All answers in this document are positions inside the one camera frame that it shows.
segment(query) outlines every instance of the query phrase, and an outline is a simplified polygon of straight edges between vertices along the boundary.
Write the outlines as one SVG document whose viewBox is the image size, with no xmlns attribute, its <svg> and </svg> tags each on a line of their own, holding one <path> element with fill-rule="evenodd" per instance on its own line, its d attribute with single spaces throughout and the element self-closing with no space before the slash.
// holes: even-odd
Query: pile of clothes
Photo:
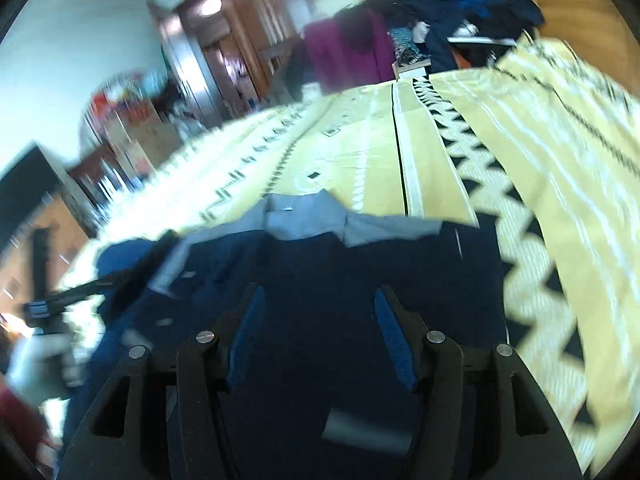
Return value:
<svg viewBox="0 0 640 480">
<path fill-rule="evenodd" d="M 430 73 L 484 66 L 507 48 L 459 49 L 450 39 L 517 40 L 544 21 L 532 0 L 320 0 L 316 19 L 284 69 L 292 100 L 311 81 L 330 94 L 393 80 L 396 62 L 430 60 Z"/>
<path fill-rule="evenodd" d="M 220 399 L 241 478 L 396 478 L 421 405 L 406 368 L 410 348 L 379 288 L 389 284 L 403 308 L 459 344 L 504 342 L 495 218 L 478 218 L 476 228 L 356 214 L 322 190 L 267 194 L 237 221 L 187 236 L 126 308 L 110 300 L 100 307 L 112 321 L 69 402 L 63 452 L 69 445 L 73 452 L 76 429 L 130 346 L 174 354 L 259 283 L 233 339 L 231 394 Z M 98 274 L 132 266 L 152 246 L 142 239 L 111 246 Z M 471 464 L 473 395 L 465 392 L 460 478 Z M 167 451 L 172 478 L 185 478 L 173 474 L 181 471 L 174 405 L 166 412 Z M 359 427 L 364 437 L 349 437 Z"/>
</svg>

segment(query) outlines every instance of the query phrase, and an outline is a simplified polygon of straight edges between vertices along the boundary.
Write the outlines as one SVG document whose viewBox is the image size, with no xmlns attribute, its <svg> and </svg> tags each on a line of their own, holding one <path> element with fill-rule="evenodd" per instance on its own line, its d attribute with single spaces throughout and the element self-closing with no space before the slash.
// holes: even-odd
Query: white glove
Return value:
<svg viewBox="0 0 640 480">
<path fill-rule="evenodd" d="M 34 335 L 18 341 L 6 374 L 10 390 L 26 405 L 67 399 L 67 386 L 78 386 L 79 367 L 71 349 L 71 334 Z"/>
<path fill-rule="evenodd" d="M 429 25 L 425 22 L 418 22 L 415 24 L 414 30 L 412 30 L 412 40 L 414 43 L 424 43 L 429 33 Z"/>
</svg>

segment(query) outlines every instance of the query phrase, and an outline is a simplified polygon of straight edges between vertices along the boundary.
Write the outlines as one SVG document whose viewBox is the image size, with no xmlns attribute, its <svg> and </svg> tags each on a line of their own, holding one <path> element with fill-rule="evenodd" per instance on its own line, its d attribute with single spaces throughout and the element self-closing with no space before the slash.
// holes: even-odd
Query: patterned fabric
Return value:
<svg viewBox="0 0 640 480">
<path fill-rule="evenodd" d="M 640 407 L 640 104 L 555 40 L 494 68 L 356 88 L 188 144 L 74 262 L 100 248 L 239 218 L 265 193 L 328 190 L 373 215 L 496 218 L 504 309 L 583 470 L 596 474 Z M 71 319 L 97 336 L 91 309 Z"/>
<path fill-rule="evenodd" d="M 408 66 L 427 59 L 414 43 L 414 36 L 407 27 L 392 28 L 389 35 L 394 40 L 394 55 L 400 66 Z"/>
</svg>

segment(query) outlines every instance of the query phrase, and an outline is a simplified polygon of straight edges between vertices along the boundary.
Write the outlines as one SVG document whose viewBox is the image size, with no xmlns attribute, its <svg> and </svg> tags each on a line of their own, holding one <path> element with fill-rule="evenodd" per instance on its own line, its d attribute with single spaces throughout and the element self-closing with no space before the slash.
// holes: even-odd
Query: bedspread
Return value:
<svg viewBox="0 0 640 480">
<path fill-rule="evenodd" d="M 638 101 L 559 41 L 493 68 L 352 89 L 194 140 L 120 205 L 97 251 L 239 218 L 265 193 L 326 189 L 374 215 L 477 225 L 496 217 L 510 342 L 583 471 L 611 457 L 640 407 Z M 87 303 L 70 318 L 99 335 Z"/>
</svg>

